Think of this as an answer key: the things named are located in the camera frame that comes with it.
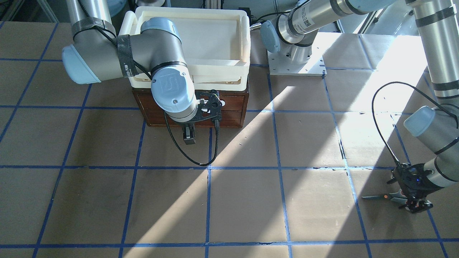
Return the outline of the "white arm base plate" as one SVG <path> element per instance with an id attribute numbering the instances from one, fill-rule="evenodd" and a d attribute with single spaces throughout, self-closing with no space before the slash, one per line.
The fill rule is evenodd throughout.
<path id="1" fill-rule="evenodd" d="M 269 72 L 277 76 L 326 76 L 327 70 L 323 57 L 317 54 L 302 64 L 293 63 L 290 58 L 282 55 L 281 52 L 267 52 Z"/>

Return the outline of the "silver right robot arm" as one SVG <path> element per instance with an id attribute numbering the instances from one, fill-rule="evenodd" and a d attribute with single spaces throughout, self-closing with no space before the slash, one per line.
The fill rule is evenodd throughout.
<path id="1" fill-rule="evenodd" d="M 62 50 L 67 74 L 75 83 L 100 83 L 144 73 L 151 80 L 151 94 L 163 110 L 182 126 L 186 144 L 194 143 L 194 124 L 211 120 L 219 131 L 222 119 L 219 95 L 208 100 L 195 94 L 175 24 L 154 17 L 141 25 L 139 34 L 116 35 L 105 0 L 68 0 L 73 44 Z"/>

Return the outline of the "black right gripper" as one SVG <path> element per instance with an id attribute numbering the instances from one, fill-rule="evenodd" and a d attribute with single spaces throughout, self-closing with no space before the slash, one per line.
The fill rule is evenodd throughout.
<path id="1" fill-rule="evenodd" d="M 197 120 L 222 120 L 222 102 L 220 92 L 196 92 L 198 99 Z M 186 145 L 194 145 L 195 124 L 183 125 L 183 141 Z"/>

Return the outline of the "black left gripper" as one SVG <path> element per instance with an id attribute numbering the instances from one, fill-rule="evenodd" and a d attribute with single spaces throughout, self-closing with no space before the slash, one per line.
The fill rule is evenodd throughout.
<path id="1" fill-rule="evenodd" d="M 392 180 L 400 186 L 396 196 L 405 202 L 399 209 L 420 212 L 433 208 L 433 203 L 427 200 L 426 184 L 423 181 L 426 175 L 423 171 L 424 165 L 402 163 L 392 170 Z"/>

